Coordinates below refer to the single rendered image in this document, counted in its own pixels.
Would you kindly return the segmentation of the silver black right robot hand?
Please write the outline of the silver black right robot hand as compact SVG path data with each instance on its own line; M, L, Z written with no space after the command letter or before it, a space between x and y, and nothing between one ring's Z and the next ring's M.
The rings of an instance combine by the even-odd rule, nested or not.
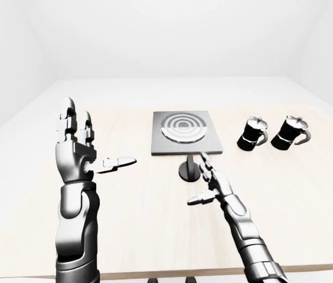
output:
M200 156L203 162L200 163L199 168L204 181L208 183L208 190L191 197L187 202L190 206L204 205L214 199L222 202L226 196L233 194L230 182L221 170L216 169L211 157L206 152L201 152Z

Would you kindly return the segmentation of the black silver moka pot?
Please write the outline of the black silver moka pot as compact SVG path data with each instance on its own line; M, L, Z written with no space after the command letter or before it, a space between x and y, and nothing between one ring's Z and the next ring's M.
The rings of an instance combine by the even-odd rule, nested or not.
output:
M310 141L311 133L308 131L307 122L303 121L302 117L286 116L279 132L272 139L271 144L278 150L288 150L294 140L301 134L305 135L303 140L294 143L294 145L300 145Z
M256 146L268 140L267 123L261 117L250 116L246 121L244 132L239 137L237 145L244 151L252 151Z

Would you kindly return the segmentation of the round black stove knob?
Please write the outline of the round black stove knob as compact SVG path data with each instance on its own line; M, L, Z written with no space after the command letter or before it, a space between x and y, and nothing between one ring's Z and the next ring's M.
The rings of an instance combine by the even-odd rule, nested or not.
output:
M200 168L194 162L193 155L187 155L186 161L180 164L178 173L185 182L196 182L200 178Z

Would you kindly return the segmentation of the flat dark stove plate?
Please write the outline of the flat dark stove plate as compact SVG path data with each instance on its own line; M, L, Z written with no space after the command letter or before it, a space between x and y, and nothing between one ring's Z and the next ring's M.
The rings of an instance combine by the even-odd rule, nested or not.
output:
M151 155L221 154L223 147L208 111L155 111Z

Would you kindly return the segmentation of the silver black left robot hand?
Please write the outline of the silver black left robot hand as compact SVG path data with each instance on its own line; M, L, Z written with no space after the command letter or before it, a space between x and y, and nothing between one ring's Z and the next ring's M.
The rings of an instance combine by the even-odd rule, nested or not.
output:
M94 130L89 112L77 119L74 101L64 97L57 122L58 141L55 146L57 169L65 184L91 181L95 173L109 173L136 163L133 157L97 158Z

